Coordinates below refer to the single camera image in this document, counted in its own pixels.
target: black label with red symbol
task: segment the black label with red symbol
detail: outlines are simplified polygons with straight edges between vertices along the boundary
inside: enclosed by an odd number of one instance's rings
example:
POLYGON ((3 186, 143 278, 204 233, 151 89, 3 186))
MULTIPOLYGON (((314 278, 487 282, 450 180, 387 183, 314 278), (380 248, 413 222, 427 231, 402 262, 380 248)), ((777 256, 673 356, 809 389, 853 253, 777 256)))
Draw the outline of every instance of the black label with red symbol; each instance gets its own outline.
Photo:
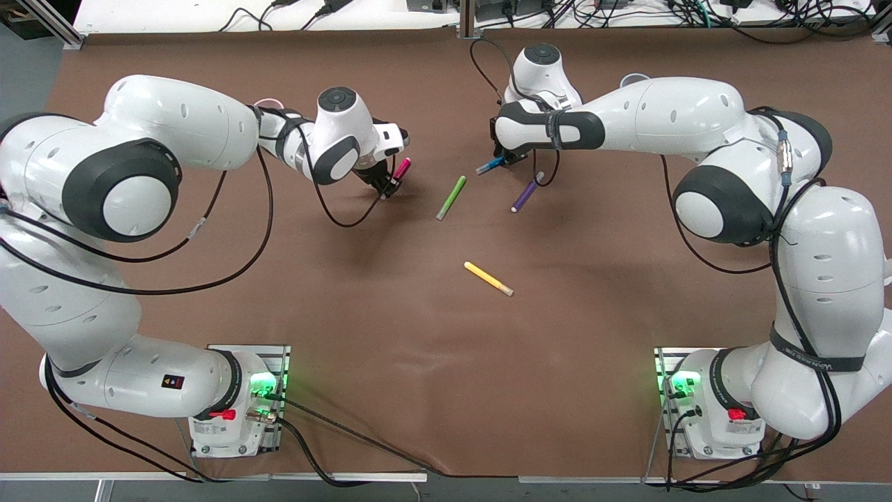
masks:
POLYGON ((165 389, 177 389, 180 390, 183 388, 183 381, 186 380, 186 377, 181 377, 177 375, 164 375, 164 379, 161 380, 161 386, 165 389))

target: yellow marker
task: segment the yellow marker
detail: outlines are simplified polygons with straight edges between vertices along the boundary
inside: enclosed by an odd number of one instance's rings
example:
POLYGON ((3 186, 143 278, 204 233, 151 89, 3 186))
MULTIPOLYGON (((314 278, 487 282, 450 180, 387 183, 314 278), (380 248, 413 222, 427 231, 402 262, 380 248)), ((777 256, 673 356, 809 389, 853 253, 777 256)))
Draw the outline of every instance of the yellow marker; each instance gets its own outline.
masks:
POLYGON ((471 262, 465 262, 465 268, 467 268, 471 273, 473 273, 480 279, 483 279, 483 280, 489 282, 490 286, 493 286, 494 288, 498 289, 502 293, 505 293, 508 296, 514 295, 513 289, 509 288, 508 286, 505 286, 504 284, 499 282, 499 280, 492 277, 490 274, 480 270, 479 268, 477 268, 477 265, 472 264, 471 262))

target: gray floor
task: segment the gray floor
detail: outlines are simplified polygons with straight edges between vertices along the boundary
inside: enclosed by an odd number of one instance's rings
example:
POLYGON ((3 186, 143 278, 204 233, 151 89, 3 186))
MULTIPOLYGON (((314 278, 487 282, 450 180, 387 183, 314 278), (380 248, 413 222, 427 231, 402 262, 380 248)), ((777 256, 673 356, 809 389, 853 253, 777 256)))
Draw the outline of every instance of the gray floor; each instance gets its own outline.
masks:
MULTIPOLYGON (((25 42, 0 25, 0 121, 23 112, 41 111, 53 86, 62 44, 50 38, 25 42)), ((451 480, 432 477, 418 485, 426 502, 558 500, 684 502, 796 502, 780 485, 764 484, 734 492, 698 495, 666 494, 660 489, 618 484, 520 484, 517 480, 451 480)), ((802 493, 802 487, 794 487, 802 493)), ((0 481, 0 501, 41 502, 94 499, 95 481, 0 481)), ((824 500, 880 502, 892 500, 890 486, 825 486, 824 500)), ((354 489, 333 489, 321 481, 239 481, 199 486, 181 481, 119 481, 112 502, 228 502, 236 500, 393 501, 412 502, 416 493, 407 483, 377 483, 354 489)))

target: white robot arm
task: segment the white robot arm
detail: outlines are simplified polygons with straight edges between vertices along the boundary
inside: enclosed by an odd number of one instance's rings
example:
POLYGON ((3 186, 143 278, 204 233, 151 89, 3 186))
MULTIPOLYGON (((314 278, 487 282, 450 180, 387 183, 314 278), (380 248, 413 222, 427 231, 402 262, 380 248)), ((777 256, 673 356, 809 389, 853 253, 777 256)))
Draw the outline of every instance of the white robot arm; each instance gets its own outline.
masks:
POLYGON ((829 419, 816 370, 829 373, 843 422, 887 387, 892 316, 884 308, 880 226, 860 194, 809 183, 832 152, 820 123, 793 112, 748 112, 734 87, 706 79, 641 76, 581 104, 553 46, 527 47, 514 73, 516 88, 512 80, 491 122, 506 163, 533 148, 685 156, 696 167, 674 190, 675 212, 714 242, 758 243, 789 210, 777 264, 816 355, 804 351, 778 289, 769 342, 687 357, 668 391, 679 396, 680 413, 697 412, 684 427, 694 456, 757 451, 763 420, 792 438, 821 436, 829 419))
MULTIPOLYGON (((54 271, 126 288, 107 258, 13 216, 98 250, 105 240, 142 240, 172 213, 181 165, 236 169, 259 142, 320 184, 355 170, 379 193, 392 194, 399 184, 386 169, 373 170, 401 151, 408 135, 395 124, 373 124, 349 89, 329 89, 320 107, 337 92, 352 99, 352 106, 327 109, 316 124, 301 117, 300 133, 288 129, 284 113, 144 75, 115 83, 94 124, 53 113, 15 117, 0 124, 0 239, 54 271), (261 132, 276 139, 261 139, 261 132), (303 144, 310 146, 309 155, 303 144)), ((40 372, 45 386, 49 363, 59 389, 75 402, 190 417, 195 444, 207 447, 206 456, 256 453, 264 424, 246 419, 251 410, 268 409, 255 394, 277 385, 256 355, 144 337, 137 334, 142 311, 133 295, 73 284, 5 249, 0 305, 46 351, 40 372), (234 419, 231 411, 224 418, 227 410, 235 411, 234 419)))

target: table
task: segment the table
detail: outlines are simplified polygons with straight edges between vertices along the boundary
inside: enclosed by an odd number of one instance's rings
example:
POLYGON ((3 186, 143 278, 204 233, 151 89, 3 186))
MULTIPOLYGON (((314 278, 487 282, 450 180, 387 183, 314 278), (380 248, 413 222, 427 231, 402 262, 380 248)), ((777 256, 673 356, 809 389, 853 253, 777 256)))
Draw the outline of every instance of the table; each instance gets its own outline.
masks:
MULTIPOLYGON (((638 71, 725 80, 750 106, 808 113, 834 135, 829 182, 865 194, 892 235, 892 199, 885 197, 892 170, 883 162, 892 155, 892 105, 874 99, 892 68, 888 49, 868 38, 775 47, 726 30, 605 29, 513 30, 496 39, 511 54, 533 41, 560 47, 569 78, 588 98, 638 71), (815 65, 819 59, 833 61, 836 71, 815 65), (847 75, 845 92, 838 72, 847 75)), ((531 166, 473 174, 491 158, 488 125, 497 106, 467 46, 451 29, 102 35, 65 54, 48 110, 92 120, 106 89, 138 72, 192 81, 245 103, 274 96, 311 116, 323 89, 356 89, 376 117, 411 135, 406 155, 413 167, 398 196, 359 227, 340 229, 301 175, 271 162, 276 222, 264 256, 225 287, 143 298, 140 332, 197 347, 288 344, 292 398, 447 473, 637 482, 659 409, 653 348, 764 341, 774 316, 772 278, 725 276, 690 255, 653 155, 565 152, 555 183, 512 214, 531 166), (437 222, 460 174, 468 183, 437 222), (465 272, 466 260, 516 294, 506 297, 465 272)), ((478 58, 506 84, 497 51, 478 58)), ((541 155, 543 168, 551 158, 541 155)), ((690 166, 671 158, 672 180, 690 166)), ((147 255, 178 242, 216 180, 213 172, 185 170, 169 226, 144 243, 110 250, 147 255)), ((353 178, 324 190, 342 218, 369 202, 368 189, 353 178)), ((199 238, 163 262, 122 267, 128 283, 173 287, 237 269, 262 236, 264 196, 256 161, 232 172, 199 238)), ((764 260, 762 247, 694 245, 731 268, 764 260)), ((52 411, 37 382, 39 347, 5 314, 0 332, 0 472, 146 469, 52 411)), ((183 452, 170 420, 99 413, 183 452)), ((892 482, 885 461, 890 413, 886 392, 779 479, 892 482)), ((302 427, 329 471, 413 471, 293 411, 286 417, 302 427)), ((665 452, 658 454, 655 475, 665 471, 665 452)), ((705 465, 679 461, 675 469, 683 476, 705 465)), ((202 467, 218 476, 310 471, 288 440, 274 454, 202 467)))
MULTIPOLYGON (((731 8, 718 0, 706 0, 715 13, 730 18, 731 8)), ((581 8, 593 10, 595 0, 583 0, 581 8)), ((870 0, 832 0, 833 5, 849 6, 873 13, 870 0)), ((216 31, 224 25, 237 7, 243 7, 260 16, 269 5, 268 0, 131 0, 126 3, 115 0, 83 0, 74 27, 84 34, 96 33, 192 33, 216 31)), ((300 0, 272 11, 266 21, 275 30, 299 29, 323 5, 323 0, 300 0)), ((782 17, 771 0, 754 0, 747 9, 740 9, 733 19, 740 25, 758 25, 777 21, 782 17)), ((850 12, 833 11, 833 19, 851 20, 850 12)), ((548 21, 541 14, 517 21, 518 28, 539 28, 548 21)), ((478 22, 479 26, 494 29, 508 28, 503 21, 478 22)), ((671 15, 664 0, 632 0, 626 9, 617 10, 610 25, 614 27, 675 26, 681 21, 671 15)), ((443 25, 458 24, 458 13, 450 8, 448 13, 410 13, 405 0, 354 0, 335 14, 315 21, 310 30, 355 29, 435 29, 443 25)), ((572 13, 562 17, 556 28, 578 28, 580 23, 572 13)), ((256 31, 257 22, 243 13, 229 31, 256 31)))

